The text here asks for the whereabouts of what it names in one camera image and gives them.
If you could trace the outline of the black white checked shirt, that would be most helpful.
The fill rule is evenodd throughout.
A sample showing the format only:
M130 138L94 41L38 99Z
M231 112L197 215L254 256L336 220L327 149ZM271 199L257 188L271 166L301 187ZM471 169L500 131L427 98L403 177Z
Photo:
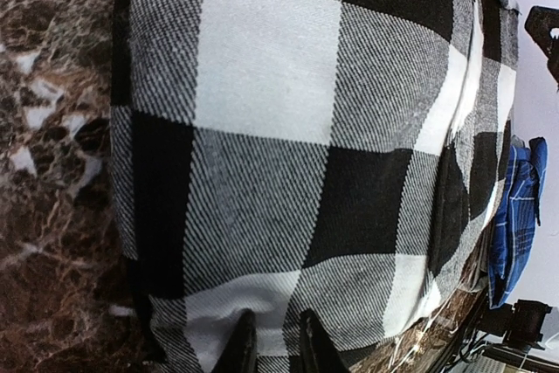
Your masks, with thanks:
M431 314L498 206L514 0L115 0L114 206L168 372L245 311L297 372L313 310L346 364Z

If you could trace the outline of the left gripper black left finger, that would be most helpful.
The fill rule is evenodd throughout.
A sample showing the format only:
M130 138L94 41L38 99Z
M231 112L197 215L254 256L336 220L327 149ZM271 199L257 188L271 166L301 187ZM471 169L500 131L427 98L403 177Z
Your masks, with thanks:
M255 373L257 371L256 316L245 310L232 330L212 373Z

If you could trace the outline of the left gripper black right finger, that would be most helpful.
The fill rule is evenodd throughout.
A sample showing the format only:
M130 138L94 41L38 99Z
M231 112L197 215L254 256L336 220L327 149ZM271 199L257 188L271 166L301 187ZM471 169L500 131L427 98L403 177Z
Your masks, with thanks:
M305 373L349 373L312 309L300 314L300 359Z

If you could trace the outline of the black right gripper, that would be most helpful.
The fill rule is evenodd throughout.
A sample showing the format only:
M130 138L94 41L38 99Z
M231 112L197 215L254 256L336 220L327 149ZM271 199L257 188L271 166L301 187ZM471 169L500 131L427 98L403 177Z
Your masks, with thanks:
M547 68L556 83L558 79L558 9L533 6L524 24L525 31L547 58Z

